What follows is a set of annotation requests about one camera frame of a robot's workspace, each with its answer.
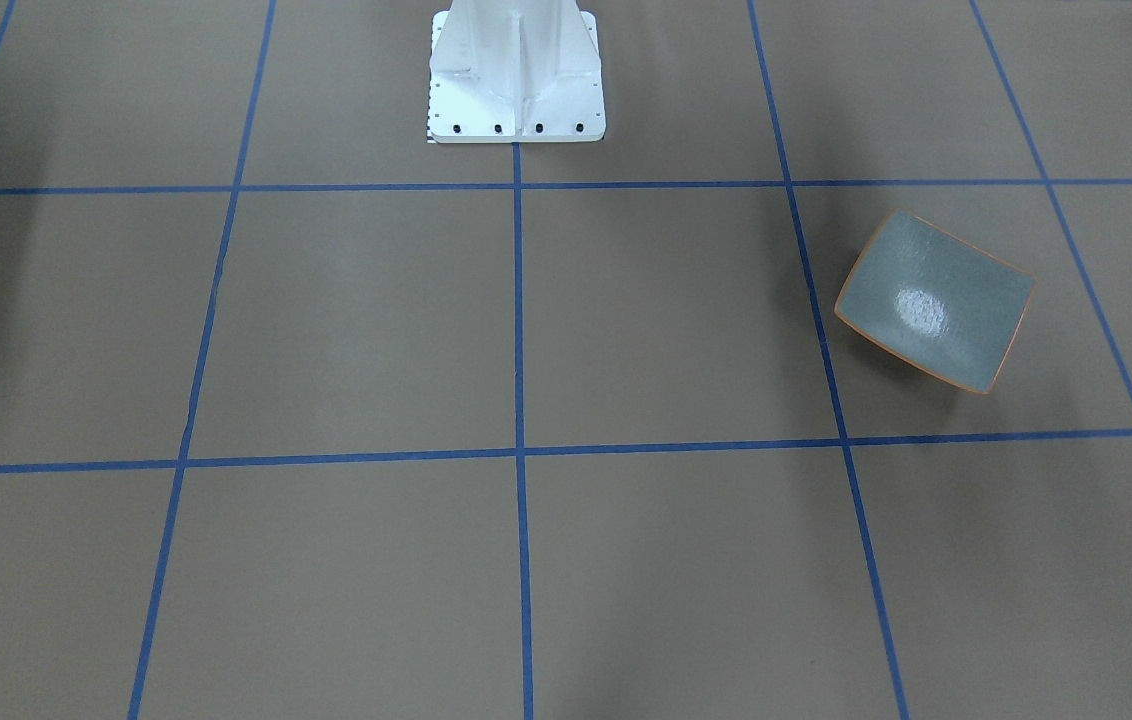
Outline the grey square plate orange rim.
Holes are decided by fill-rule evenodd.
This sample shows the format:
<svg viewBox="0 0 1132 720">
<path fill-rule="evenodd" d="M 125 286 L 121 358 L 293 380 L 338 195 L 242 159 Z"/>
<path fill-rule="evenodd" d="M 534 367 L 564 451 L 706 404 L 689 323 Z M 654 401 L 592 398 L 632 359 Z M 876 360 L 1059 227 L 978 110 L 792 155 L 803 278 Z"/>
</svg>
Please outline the grey square plate orange rim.
<svg viewBox="0 0 1132 720">
<path fill-rule="evenodd" d="M 1031 273 L 895 208 L 851 265 L 834 314 L 919 372 L 986 396 L 1000 382 L 1034 290 Z"/>
</svg>

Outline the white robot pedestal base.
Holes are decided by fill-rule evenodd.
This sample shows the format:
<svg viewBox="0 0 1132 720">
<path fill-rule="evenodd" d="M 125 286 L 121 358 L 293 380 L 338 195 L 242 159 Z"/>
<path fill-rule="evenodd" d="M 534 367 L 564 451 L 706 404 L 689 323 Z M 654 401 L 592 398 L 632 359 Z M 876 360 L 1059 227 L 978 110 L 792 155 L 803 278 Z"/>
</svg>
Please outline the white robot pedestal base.
<svg viewBox="0 0 1132 720">
<path fill-rule="evenodd" d="M 603 140 L 598 23 L 575 1 L 453 1 L 430 29 L 426 140 Z"/>
</svg>

